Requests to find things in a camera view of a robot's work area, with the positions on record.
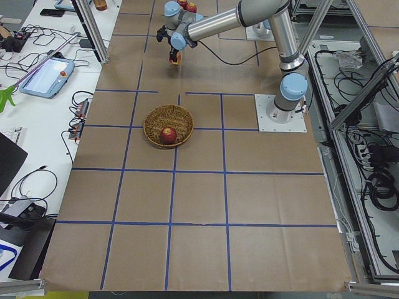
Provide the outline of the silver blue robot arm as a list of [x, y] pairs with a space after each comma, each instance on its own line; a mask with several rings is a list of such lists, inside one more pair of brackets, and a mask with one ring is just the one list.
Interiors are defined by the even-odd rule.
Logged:
[[153, 66], [153, 89], [159, 103], [179, 103], [195, 115], [215, 108], [223, 99], [227, 116], [256, 114], [254, 94], [278, 89], [277, 49], [274, 42], [246, 40], [244, 29], [233, 29], [206, 38], [196, 48], [182, 51], [180, 65], [167, 60], [166, 41], [152, 42], [152, 52], [161, 55]]

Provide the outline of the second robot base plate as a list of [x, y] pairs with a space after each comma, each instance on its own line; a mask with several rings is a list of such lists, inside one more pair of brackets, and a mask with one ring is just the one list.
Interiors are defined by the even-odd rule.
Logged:
[[274, 41], [274, 37], [271, 31], [271, 27], [268, 20], [262, 21], [251, 27], [246, 28], [246, 39], [247, 40], [263, 40], [263, 41]]

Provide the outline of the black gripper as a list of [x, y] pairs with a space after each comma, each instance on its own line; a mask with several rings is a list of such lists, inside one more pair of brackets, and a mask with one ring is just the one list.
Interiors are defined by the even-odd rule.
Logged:
[[171, 47], [170, 50], [170, 63], [174, 64], [176, 62], [176, 58], [175, 57], [180, 57], [180, 51], [175, 49], [174, 47]]

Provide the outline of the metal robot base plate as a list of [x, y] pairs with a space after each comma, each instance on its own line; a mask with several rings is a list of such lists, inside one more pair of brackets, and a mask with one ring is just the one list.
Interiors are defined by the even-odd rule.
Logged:
[[258, 129], [269, 133], [306, 133], [304, 114], [298, 103], [295, 109], [285, 112], [278, 109], [274, 103], [275, 95], [255, 94], [255, 107]]

